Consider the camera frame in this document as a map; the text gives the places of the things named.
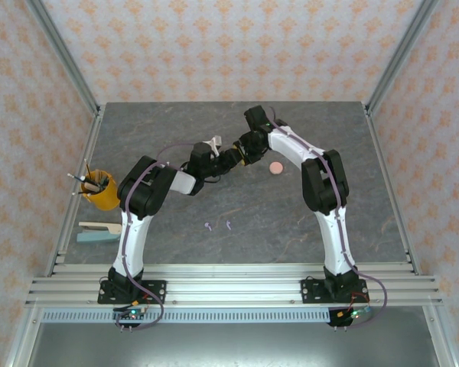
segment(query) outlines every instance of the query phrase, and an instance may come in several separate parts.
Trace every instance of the pink disc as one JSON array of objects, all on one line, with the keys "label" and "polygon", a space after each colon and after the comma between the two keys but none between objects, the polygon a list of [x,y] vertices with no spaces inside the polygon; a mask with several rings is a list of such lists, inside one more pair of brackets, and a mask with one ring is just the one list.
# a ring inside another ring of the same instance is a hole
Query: pink disc
[{"label": "pink disc", "polygon": [[284,170],[284,166],[279,162],[272,162],[270,164],[269,170],[272,174],[281,174]]}]

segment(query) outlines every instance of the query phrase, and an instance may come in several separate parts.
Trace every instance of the purple cable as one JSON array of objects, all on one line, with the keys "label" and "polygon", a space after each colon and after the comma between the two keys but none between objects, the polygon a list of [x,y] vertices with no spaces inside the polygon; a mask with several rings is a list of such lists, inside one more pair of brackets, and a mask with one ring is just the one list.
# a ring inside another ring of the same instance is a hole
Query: purple cable
[{"label": "purple cable", "polygon": [[[178,145],[193,145],[193,144],[194,143],[178,143],[178,144],[168,145],[167,147],[161,149],[161,151],[157,154],[157,156],[156,156],[157,158],[156,159],[158,160],[158,158],[160,157],[160,154],[163,153],[164,151],[166,151],[169,148],[173,148],[173,147],[176,147]],[[139,325],[138,327],[136,327],[134,329],[129,328],[131,331],[133,331],[133,330],[143,330],[143,329],[147,329],[149,327],[152,327],[155,324],[157,324],[158,321],[160,321],[161,318],[164,315],[164,307],[163,307],[163,303],[161,302],[160,298],[158,298],[158,296],[156,294],[154,294],[150,290],[148,290],[145,287],[143,287],[142,285],[140,285],[137,281],[135,281],[134,278],[129,273],[128,265],[127,265],[126,260],[125,260],[125,248],[126,248],[126,244],[128,242],[129,229],[131,228],[131,224],[130,224],[131,223],[131,212],[129,211],[129,202],[131,201],[132,194],[134,193],[134,191],[136,190],[138,185],[141,183],[143,177],[145,177],[153,168],[160,167],[160,166],[165,166],[165,165],[166,164],[163,164],[163,163],[157,162],[157,161],[154,162],[153,164],[150,164],[150,166],[148,168],[146,168],[145,171],[142,174],[140,174],[139,177],[136,179],[136,181],[134,182],[134,184],[131,187],[131,190],[129,190],[129,192],[128,192],[128,196],[125,198],[125,213],[126,213],[126,216],[127,216],[128,224],[127,224],[126,229],[125,229],[124,238],[122,239],[122,250],[121,250],[122,251],[122,266],[124,267],[125,274],[128,277],[128,279],[131,281],[131,283],[133,283],[135,285],[135,287],[137,287],[139,290],[141,290],[141,291],[145,292],[147,295],[151,296],[160,305],[160,315],[156,318],[156,320],[153,320],[150,323]],[[120,313],[116,317],[116,326],[121,330],[123,330],[124,327],[119,323],[119,319],[121,317],[125,316],[127,313],[128,312],[125,311],[123,313]]]},{"label": "purple cable", "polygon": [[345,236],[343,235],[342,223],[339,220],[340,214],[338,213],[339,208],[342,206],[342,201],[340,199],[340,193],[338,192],[337,183],[335,182],[335,178],[334,178],[333,174],[331,173],[331,169],[328,166],[327,161],[321,155],[319,155],[313,148],[311,148],[306,141],[300,139],[296,135],[289,134],[286,130],[284,130],[279,125],[277,125],[275,123],[275,110],[272,107],[270,107],[270,109],[272,110],[272,113],[274,115],[274,118],[272,120],[269,119],[269,117],[267,116],[267,118],[269,119],[270,123],[278,131],[280,131],[282,134],[286,134],[289,138],[294,139],[295,141],[297,141],[303,148],[306,148],[311,153],[316,155],[316,157],[323,164],[323,166],[324,166],[324,168],[325,168],[325,170],[326,170],[326,172],[328,174],[328,177],[330,178],[331,186],[332,186],[332,188],[334,190],[334,194],[335,194],[335,197],[337,199],[337,208],[335,209],[335,215],[336,215],[336,220],[337,220],[337,224],[338,224],[338,232],[340,233],[340,244],[341,244],[343,256],[345,257],[345,261],[347,262],[347,264],[350,266],[350,268],[352,269],[352,271],[355,274],[357,274],[358,276],[360,276],[362,278],[370,279],[371,281],[375,281],[382,288],[382,292],[384,293],[384,303],[382,304],[382,307],[380,308],[378,313],[373,318],[368,319],[368,320],[364,321],[363,323],[359,323],[357,325],[349,326],[349,329],[364,326],[367,323],[369,323],[370,321],[376,319],[384,311],[384,309],[386,308],[386,305],[388,304],[388,292],[386,290],[386,287],[384,286],[384,284],[379,279],[377,279],[375,277],[372,277],[370,275],[364,274],[363,272],[358,271],[357,269],[355,269],[355,267],[352,265],[352,262],[350,261],[348,255],[347,255],[347,250],[345,249]]}]

